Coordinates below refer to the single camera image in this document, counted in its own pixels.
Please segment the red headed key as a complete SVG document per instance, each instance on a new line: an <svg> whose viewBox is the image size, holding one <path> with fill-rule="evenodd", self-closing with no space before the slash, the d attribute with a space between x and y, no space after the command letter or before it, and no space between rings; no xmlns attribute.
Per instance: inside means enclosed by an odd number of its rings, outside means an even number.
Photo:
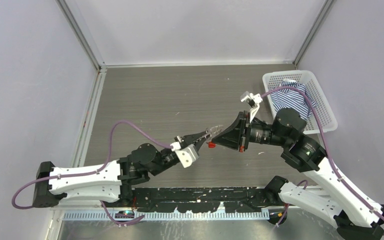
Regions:
<svg viewBox="0 0 384 240"><path fill-rule="evenodd" d="M208 145L208 147L209 147L210 149L212 149L212 148L215 148L215 147L216 147L216 144L215 144L215 143L213 143L212 141L209 141L209 142L207 143L207 145Z"/></svg>

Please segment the metal disc with keyrings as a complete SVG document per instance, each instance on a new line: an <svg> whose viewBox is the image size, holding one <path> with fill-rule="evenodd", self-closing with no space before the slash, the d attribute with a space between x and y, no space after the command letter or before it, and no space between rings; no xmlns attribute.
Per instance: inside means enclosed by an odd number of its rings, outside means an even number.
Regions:
<svg viewBox="0 0 384 240"><path fill-rule="evenodd" d="M208 127L205 130L204 137L206 140L212 139L216 137L218 134L220 134L224 130L223 125L216 125L212 127Z"/></svg>

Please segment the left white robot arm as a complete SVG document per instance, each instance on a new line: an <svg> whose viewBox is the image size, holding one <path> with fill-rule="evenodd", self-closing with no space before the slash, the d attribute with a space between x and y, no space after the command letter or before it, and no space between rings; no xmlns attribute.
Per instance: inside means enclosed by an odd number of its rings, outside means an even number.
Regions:
<svg viewBox="0 0 384 240"><path fill-rule="evenodd" d="M128 207L134 199L132 187L181 164L190 167L199 158L199 149L209 141L209 131L177 136L174 150L157 150L144 143L126 157L76 168L56 167L50 161L39 165L32 206L51 208L73 201L103 201Z"/></svg>

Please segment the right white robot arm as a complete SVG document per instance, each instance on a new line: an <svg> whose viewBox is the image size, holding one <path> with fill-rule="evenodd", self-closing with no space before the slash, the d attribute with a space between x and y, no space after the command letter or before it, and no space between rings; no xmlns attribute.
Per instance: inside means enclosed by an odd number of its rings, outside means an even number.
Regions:
<svg viewBox="0 0 384 240"><path fill-rule="evenodd" d="M329 198L275 176L265 187L268 203L298 206L332 225L345 240L381 239L384 204L370 199L353 183L345 183L343 173L330 164L326 150L304 134L305 127L306 122L291 108L280 110L271 124L242 111L212 142L240 152L247 150L250 143L281 147L284 161L318 183Z"/></svg>

